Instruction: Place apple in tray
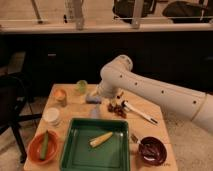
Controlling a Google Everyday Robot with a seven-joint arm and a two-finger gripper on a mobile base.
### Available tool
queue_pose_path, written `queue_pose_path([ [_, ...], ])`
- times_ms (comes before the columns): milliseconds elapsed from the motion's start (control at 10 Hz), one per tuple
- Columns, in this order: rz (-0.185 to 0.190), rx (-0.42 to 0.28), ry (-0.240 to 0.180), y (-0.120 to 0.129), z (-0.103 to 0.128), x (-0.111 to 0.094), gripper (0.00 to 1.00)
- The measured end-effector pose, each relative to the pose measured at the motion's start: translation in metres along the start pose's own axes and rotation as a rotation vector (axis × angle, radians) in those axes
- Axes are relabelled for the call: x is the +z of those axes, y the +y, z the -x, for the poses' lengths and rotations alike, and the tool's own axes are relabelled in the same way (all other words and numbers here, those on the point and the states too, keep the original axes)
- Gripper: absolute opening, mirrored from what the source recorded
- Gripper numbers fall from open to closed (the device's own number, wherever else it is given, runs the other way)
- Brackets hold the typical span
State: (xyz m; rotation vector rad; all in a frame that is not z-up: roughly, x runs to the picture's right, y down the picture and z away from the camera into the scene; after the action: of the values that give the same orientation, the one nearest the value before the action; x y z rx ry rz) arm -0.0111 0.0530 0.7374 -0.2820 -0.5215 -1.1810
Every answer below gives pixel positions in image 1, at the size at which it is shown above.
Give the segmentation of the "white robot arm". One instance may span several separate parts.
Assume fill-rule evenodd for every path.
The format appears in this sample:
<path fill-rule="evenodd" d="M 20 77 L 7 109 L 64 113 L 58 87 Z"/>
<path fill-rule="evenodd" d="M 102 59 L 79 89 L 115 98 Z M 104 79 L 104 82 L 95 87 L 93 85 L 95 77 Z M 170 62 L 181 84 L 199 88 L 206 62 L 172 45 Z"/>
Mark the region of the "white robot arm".
<path fill-rule="evenodd" d="M 119 88 L 130 91 L 185 116 L 213 134 L 213 95 L 143 77 L 133 73 L 132 68 L 133 62 L 127 55 L 119 55 L 105 64 L 100 70 L 97 92 L 112 99 Z"/>

